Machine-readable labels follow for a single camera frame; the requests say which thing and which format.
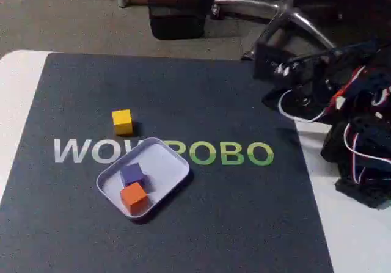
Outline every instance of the black mat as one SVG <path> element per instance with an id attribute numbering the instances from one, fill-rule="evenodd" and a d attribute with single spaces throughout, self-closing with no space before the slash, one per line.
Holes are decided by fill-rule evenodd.
<path id="1" fill-rule="evenodd" d="M 261 104 L 269 85 L 251 64 L 51 54 L 23 131 L 0 206 L 1 272 L 332 272 L 294 124 Z M 192 180 L 145 221 L 133 224 L 96 189 L 106 167 L 92 157 L 112 132 L 111 112 L 131 109 L 140 137 L 177 140 Z M 70 139 L 69 155 L 55 163 Z M 194 142 L 216 159 L 196 164 Z M 225 165 L 220 143 L 242 146 Z M 261 147 L 271 147 L 270 165 Z M 100 148 L 109 158 L 113 148 Z M 209 157 L 201 146 L 196 156 Z M 228 156 L 230 162 L 236 156 Z"/>

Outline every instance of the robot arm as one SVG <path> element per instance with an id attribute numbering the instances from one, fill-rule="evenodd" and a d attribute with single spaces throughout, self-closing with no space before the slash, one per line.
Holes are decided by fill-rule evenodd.
<path id="1" fill-rule="evenodd" d="M 391 195 L 391 46 L 370 41 L 277 62 L 260 50 L 256 67 L 267 68 L 263 79 L 275 84 L 265 105 L 332 125 L 321 154 L 339 166 L 337 190 L 370 207 L 383 204 Z"/>

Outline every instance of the white wire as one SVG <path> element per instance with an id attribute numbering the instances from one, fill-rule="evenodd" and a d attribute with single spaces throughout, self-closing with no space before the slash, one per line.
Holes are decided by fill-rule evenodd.
<path id="1" fill-rule="evenodd" d="M 372 106 L 380 106 L 385 101 L 387 101 L 388 97 L 389 97 L 389 90 L 384 89 L 381 93 L 381 97 L 378 102 L 375 102 L 375 99 L 372 100 Z"/>
<path id="2" fill-rule="evenodd" d="M 357 152 L 355 150 L 353 150 L 349 144 L 348 144 L 348 131 L 350 129 L 350 123 L 348 123 L 348 125 L 346 126 L 345 128 L 345 131 L 343 132 L 343 142 L 345 143 L 345 146 L 348 148 L 348 150 L 356 155 L 359 155 L 359 156 L 362 156 L 364 158 L 368 158 L 368 159 L 374 159 L 374 160 L 379 160 L 379 161 L 382 161 L 382 162 L 385 162 L 385 163 L 388 163 L 388 164 L 391 164 L 391 160 L 388 160 L 386 158 L 380 158 L 380 157 L 375 157 L 375 156 L 370 156 L 370 155 L 366 155 L 366 154 L 363 154 L 363 153 L 360 153 L 360 152 Z"/>
<path id="3" fill-rule="evenodd" d="M 289 118 L 289 119 L 292 119 L 292 120 L 296 120 L 296 121 L 298 121 L 298 122 L 312 123 L 312 122 L 317 121 L 319 118 L 321 118 L 321 117 L 324 115 L 324 113 L 325 113 L 325 111 L 326 111 L 326 108 L 323 109 L 323 111 L 322 111 L 320 114 L 318 114 L 318 115 L 317 115 L 315 118 L 313 118 L 313 119 L 304 119 L 304 118 L 300 118 L 300 117 L 297 117 L 297 116 L 292 116 L 292 115 L 290 115 L 290 114 L 287 114 L 287 113 L 282 109 L 282 100 L 283 100 L 284 96 L 285 96 L 286 94 L 290 93 L 290 92 L 292 92 L 292 90 L 288 90 L 288 91 L 286 91 L 284 94 L 282 94 L 282 96 L 280 97 L 279 103 L 278 103 L 279 112 L 280 112 L 283 116 L 285 116 L 285 117 L 287 117 L 287 118 Z"/>
<path id="4" fill-rule="evenodd" d="M 359 138 L 359 134 L 357 133 L 355 136 L 354 136 L 354 139 L 353 139 L 353 150 L 356 150 L 356 145 L 357 145 L 357 140 Z M 361 173 L 359 175 L 359 180 L 357 181 L 357 178 L 356 178 L 356 154 L 353 153 L 353 158 L 352 158 L 352 177 L 353 177 L 353 180 L 356 184 L 360 184 L 361 183 L 361 178 L 362 178 L 362 175 L 364 174 L 365 172 L 365 167 L 361 170 Z"/>

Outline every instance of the office chair base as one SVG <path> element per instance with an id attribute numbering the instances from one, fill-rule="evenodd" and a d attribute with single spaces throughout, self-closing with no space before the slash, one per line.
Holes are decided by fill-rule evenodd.
<path id="1" fill-rule="evenodd" d="M 327 49 L 335 48 L 335 45 L 297 8 L 293 6 L 294 0 L 214 0 L 213 8 L 217 16 L 224 12 L 243 14 L 244 11 L 266 12 L 274 15 L 270 23 L 265 27 L 251 50 L 245 52 L 242 60 L 254 60 L 258 43 L 267 44 L 272 36 L 287 22 L 291 21 L 312 34 Z"/>

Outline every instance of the white tray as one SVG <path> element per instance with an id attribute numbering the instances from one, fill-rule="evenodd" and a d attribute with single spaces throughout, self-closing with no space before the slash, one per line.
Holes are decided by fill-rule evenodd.
<path id="1" fill-rule="evenodd" d="M 134 163 L 140 165 L 145 175 L 143 187 L 151 202 L 145 211 L 137 215 L 129 213 L 120 196 L 123 189 L 120 169 Z M 185 159 L 161 140 L 150 137 L 99 174 L 97 188 L 126 217 L 136 220 L 147 215 L 188 173 L 189 164 Z"/>

